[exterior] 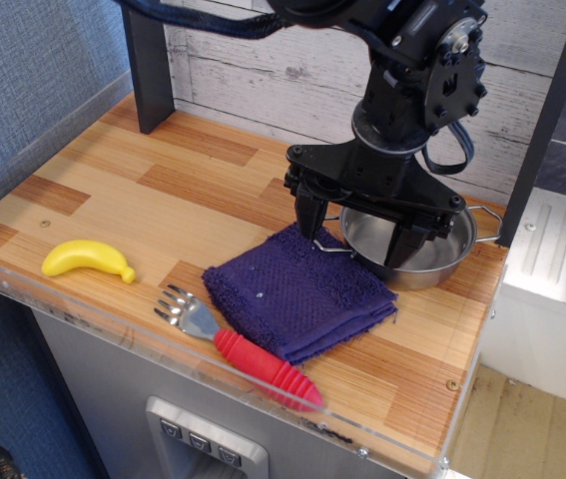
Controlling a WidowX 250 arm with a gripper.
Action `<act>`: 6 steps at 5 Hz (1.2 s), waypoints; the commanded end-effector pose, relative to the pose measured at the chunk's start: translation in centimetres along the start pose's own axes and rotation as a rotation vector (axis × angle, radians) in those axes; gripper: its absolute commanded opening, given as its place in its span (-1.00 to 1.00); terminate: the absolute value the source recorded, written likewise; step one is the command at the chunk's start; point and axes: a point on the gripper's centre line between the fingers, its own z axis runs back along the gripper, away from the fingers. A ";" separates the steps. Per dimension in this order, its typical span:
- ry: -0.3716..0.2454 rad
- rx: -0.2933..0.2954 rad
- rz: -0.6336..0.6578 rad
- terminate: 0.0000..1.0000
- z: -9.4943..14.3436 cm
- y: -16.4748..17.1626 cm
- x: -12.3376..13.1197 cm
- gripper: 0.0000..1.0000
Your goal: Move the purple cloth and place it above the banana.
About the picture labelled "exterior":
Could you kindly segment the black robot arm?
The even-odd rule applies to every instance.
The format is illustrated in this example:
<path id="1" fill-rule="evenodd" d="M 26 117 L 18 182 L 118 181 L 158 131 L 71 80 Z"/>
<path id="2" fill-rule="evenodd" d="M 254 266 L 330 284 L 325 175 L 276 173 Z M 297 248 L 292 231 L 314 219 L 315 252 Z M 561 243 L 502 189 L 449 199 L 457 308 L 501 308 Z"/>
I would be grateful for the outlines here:
<path id="1" fill-rule="evenodd" d="M 478 1 L 276 1 L 273 9 L 291 24 L 362 39 L 370 60 L 353 139 L 287 151 L 284 182 L 299 230 L 315 238 L 332 203 L 392 221 L 382 262 L 399 267 L 427 241 L 446 238 L 464 210 L 441 178 L 465 163 L 436 163 L 426 146 L 448 129 L 465 159 L 474 155 L 461 121 L 487 93 L 479 51 L 486 12 Z"/>

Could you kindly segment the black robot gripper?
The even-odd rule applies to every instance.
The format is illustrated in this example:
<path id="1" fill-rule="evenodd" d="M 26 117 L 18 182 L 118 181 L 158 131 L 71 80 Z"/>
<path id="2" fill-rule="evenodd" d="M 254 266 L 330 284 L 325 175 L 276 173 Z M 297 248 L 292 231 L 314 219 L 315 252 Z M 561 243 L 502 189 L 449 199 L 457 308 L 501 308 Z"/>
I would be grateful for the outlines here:
<path id="1" fill-rule="evenodd" d="M 359 103 L 353 139 L 333 145 L 293 145 L 284 185 L 295 197 L 300 233 L 314 238 L 330 203 L 394 221 L 384 265 L 400 268 L 427 240 L 445 238 L 465 208 L 465 199 L 434 175 L 455 174 L 464 164 L 422 166 L 417 154 L 439 128 L 421 126 L 415 109 L 397 115 L 386 107 Z"/>

